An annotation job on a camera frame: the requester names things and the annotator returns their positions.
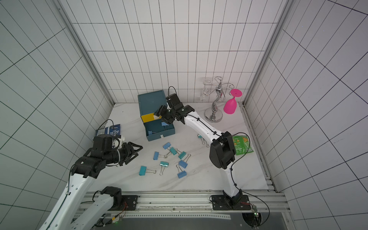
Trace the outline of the yellow top drawer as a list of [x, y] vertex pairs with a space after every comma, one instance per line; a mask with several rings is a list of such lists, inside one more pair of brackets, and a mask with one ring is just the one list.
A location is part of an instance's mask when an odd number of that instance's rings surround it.
[[157, 116], [154, 113], [150, 113], [150, 114], [146, 114], [146, 115], [141, 116], [141, 119], [142, 119], [143, 123], [148, 123], [148, 122], [151, 122], [151, 121], [159, 120], [161, 118], [162, 118], [161, 116]]

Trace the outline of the teal drawer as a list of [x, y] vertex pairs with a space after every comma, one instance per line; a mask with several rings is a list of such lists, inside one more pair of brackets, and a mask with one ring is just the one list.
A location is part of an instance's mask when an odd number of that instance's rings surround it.
[[[173, 124], [168, 126], [162, 126], [162, 120], [155, 120], [148, 123], [144, 123], [146, 138], [148, 141], [154, 141], [157, 139], [165, 138], [175, 134], [175, 127]], [[157, 132], [157, 134], [148, 135], [148, 131]]]

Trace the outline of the blue binder clip top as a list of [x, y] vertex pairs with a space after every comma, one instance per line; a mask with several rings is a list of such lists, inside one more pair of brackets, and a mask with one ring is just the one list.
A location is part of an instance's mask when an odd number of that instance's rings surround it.
[[150, 135], [153, 135], [153, 134], [157, 134], [157, 132], [153, 132], [153, 131], [148, 131], [148, 135], [150, 136]]

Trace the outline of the blue binder clip low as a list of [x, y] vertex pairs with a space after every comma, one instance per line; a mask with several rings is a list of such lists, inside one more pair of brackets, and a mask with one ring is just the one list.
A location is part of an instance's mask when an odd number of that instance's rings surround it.
[[181, 160], [181, 161], [179, 162], [179, 166], [185, 169], [185, 168], [188, 166], [187, 161], [188, 161], [188, 159], [189, 159], [190, 157], [191, 157], [191, 154], [187, 155], [183, 160]]

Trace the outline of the blue binder clip bottom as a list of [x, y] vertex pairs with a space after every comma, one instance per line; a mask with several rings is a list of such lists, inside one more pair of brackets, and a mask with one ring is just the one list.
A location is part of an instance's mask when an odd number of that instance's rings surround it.
[[177, 176], [178, 176], [178, 178], [179, 179], [181, 179], [181, 178], [183, 178], [183, 177], [185, 177], [185, 176], [187, 176], [187, 172], [186, 171], [184, 171], [184, 170], [182, 170], [181, 169], [181, 167], [180, 167], [180, 165], [176, 165], [176, 167], [177, 167], [177, 169], [178, 169], [178, 174], [177, 174]]

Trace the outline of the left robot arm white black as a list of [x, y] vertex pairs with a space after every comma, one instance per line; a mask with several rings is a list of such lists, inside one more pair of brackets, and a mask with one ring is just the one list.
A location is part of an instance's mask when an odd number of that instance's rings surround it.
[[86, 211], [75, 217], [100, 172], [106, 167], [129, 164], [142, 149], [141, 145], [126, 143], [120, 135], [95, 136], [93, 146], [71, 167], [68, 183], [41, 229], [90, 230], [112, 224], [125, 211], [134, 211], [138, 196], [125, 196], [120, 188], [107, 186]]

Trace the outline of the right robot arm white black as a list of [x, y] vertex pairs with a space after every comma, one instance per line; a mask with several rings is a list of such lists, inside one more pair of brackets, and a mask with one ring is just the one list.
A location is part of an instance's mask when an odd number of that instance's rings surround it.
[[155, 117], [163, 122], [172, 124], [180, 121], [191, 127], [209, 144], [209, 159], [220, 170], [224, 186], [222, 195], [211, 195], [213, 210], [252, 210], [252, 204], [247, 195], [237, 187], [234, 181], [233, 164], [235, 163], [236, 148], [231, 133], [222, 132], [214, 128], [189, 105], [183, 105], [177, 94], [166, 97], [167, 105], [161, 105]]

